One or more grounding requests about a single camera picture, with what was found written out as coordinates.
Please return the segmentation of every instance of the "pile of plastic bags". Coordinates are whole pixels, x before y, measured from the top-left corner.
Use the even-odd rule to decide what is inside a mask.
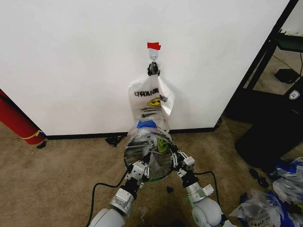
[[[275,193],[251,190],[230,216],[248,227],[303,227],[303,157],[290,165],[291,172],[277,169],[280,178],[273,182]]]

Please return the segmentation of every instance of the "crumpled plastic bag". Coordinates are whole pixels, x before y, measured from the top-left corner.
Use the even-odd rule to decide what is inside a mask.
[[[243,218],[250,227],[275,226],[281,224],[280,217],[284,217],[278,200],[268,193],[251,190],[251,196],[241,203],[230,216]]]
[[[273,189],[282,202],[301,209],[301,214],[288,215],[295,227],[303,227],[303,157],[297,158],[291,165],[296,167],[295,173],[279,170],[282,177],[273,182]]]
[[[162,130],[169,132],[168,118],[175,94],[158,75],[146,76],[129,86],[128,97],[134,122],[153,120]]]

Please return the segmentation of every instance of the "electrical wire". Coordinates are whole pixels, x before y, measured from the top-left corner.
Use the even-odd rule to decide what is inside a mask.
[[[302,76],[302,68],[303,68],[302,53],[300,53],[300,59],[301,59],[301,69],[300,69],[300,77],[301,77]]]
[[[90,225],[90,222],[91,222],[91,218],[93,216],[93,211],[94,211],[94,199],[95,199],[95,190],[96,190],[96,187],[98,185],[103,185],[103,186],[106,186],[106,187],[109,187],[109,188],[117,188],[120,186],[120,184],[122,183],[122,181],[124,180],[126,174],[128,173],[128,171],[126,170],[125,173],[123,174],[120,182],[117,184],[117,185],[110,185],[110,184],[107,184],[107,183],[97,183],[95,184],[95,186],[93,187],[93,193],[92,193],[92,196],[91,196],[91,207],[90,207],[90,214],[89,214],[89,220],[86,224],[85,227],[88,227]]]
[[[213,177],[214,177],[214,187],[216,188],[217,202],[220,205],[216,176],[214,175],[213,171],[206,171],[206,172],[202,172],[202,173],[194,173],[194,175],[204,175],[204,174],[212,174],[213,175]]]

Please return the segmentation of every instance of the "beige carpet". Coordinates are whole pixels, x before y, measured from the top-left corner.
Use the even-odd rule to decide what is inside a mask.
[[[223,118],[219,129],[210,133],[175,134],[180,149],[196,160],[196,171],[213,170],[217,177],[220,202],[225,214],[239,204],[239,196],[251,188],[263,190],[248,173],[249,166],[240,158],[234,142],[249,124]],[[0,223],[6,227],[83,227],[90,209],[92,187],[97,182],[116,184],[125,171],[124,138],[113,148],[105,139],[49,140],[37,149],[0,124]],[[287,155],[303,155],[303,146]],[[200,176],[200,183],[214,186],[210,176]],[[146,183],[127,227],[169,226],[181,220],[195,226],[191,206],[176,173],[159,182]],[[168,194],[166,187],[174,192]],[[94,215],[108,207],[116,189],[99,186]],[[141,210],[148,208],[145,224]]]

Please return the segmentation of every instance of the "black metal frame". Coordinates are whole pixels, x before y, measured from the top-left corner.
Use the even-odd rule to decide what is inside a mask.
[[[273,27],[272,31],[270,32],[269,36],[267,37],[266,41],[262,45],[260,51],[258,52],[257,56],[255,57],[254,61],[252,62],[251,66],[247,70],[246,74],[244,75],[242,81],[240,82],[235,94],[241,90],[246,82],[249,80],[250,76],[252,75],[253,71],[256,69],[250,83],[248,84],[247,89],[252,90],[257,83],[258,79],[260,78],[262,72],[264,71],[265,67],[267,66],[271,56],[273,55],[276,49],[275,38],[279,35],[281,28],[291,12],[293,11],[294,7],[296,6],[299,0],[289,0],[286,8],[282,12],[281,16],[279,17],[278,21],[276,22],[275,26]]]

